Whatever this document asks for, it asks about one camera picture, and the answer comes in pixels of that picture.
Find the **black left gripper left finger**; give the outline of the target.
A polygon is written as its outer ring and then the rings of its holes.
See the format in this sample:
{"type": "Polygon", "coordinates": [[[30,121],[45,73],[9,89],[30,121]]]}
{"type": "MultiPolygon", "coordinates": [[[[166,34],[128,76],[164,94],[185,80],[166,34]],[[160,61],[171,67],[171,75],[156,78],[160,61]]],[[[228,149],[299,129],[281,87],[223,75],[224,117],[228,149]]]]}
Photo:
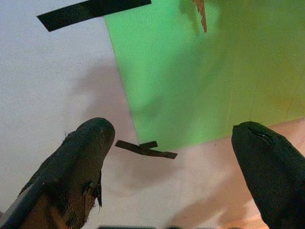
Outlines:
{"type": "Polygon", "coordinates": [[[102,166],[114,137],[102,117],[69,133],[0,217],[0,229],[82,229],[102,200],[102,166]]]}

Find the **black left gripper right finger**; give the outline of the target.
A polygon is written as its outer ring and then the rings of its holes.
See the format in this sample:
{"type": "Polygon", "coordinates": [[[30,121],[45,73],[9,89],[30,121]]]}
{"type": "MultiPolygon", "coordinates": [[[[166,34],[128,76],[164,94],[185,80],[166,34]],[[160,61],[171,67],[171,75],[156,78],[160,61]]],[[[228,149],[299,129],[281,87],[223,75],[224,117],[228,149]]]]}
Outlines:
{"type": "Polygon", "coordinates": [[[283,135],[252,121],[233,127],[231,143],[269,229],[305,229],[305,156],[283,135]]]}

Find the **crossed black tape strips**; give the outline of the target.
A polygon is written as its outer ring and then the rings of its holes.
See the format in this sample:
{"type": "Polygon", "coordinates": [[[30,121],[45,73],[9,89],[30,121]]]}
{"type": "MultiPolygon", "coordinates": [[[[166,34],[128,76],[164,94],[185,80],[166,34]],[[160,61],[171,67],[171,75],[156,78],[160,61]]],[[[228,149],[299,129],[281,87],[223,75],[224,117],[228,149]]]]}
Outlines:
{"type": "Polygon", "coordinates": [[[168,152],[168,151],[162,152],[162,151],[154,150],[153,148],[158,146],[156,141],[150,141],[147,143],[135,145],[126,141],[118,140],[115,146],[143,156],[175,159],[178,155],[177,153],[173,153],[173,152],[168,152]]]}

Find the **green paper sheet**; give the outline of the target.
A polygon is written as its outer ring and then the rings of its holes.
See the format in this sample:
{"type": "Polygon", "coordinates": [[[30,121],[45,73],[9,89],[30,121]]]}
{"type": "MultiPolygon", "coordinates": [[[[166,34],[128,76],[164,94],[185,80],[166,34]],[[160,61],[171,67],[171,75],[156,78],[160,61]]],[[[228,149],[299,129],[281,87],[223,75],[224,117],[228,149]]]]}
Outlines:
{"type": "Polygon", "coordinates": [[[305,0],[200,2],[207,30],[192,0],[105,17],[139,141],[173,150],[305,117],[305,0]]]}

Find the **long black tape strip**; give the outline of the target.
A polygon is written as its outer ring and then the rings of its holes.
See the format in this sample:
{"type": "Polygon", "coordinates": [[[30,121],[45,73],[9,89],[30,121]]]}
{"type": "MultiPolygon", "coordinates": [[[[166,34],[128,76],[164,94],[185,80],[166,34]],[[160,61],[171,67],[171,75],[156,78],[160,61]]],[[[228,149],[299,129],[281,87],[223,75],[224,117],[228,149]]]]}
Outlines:
{"type": "Polygon", "coordinates": [[[38,15],[47,29],[55,31],[82,21],[149,5],[152,0],[86,0],[38,15]]]}

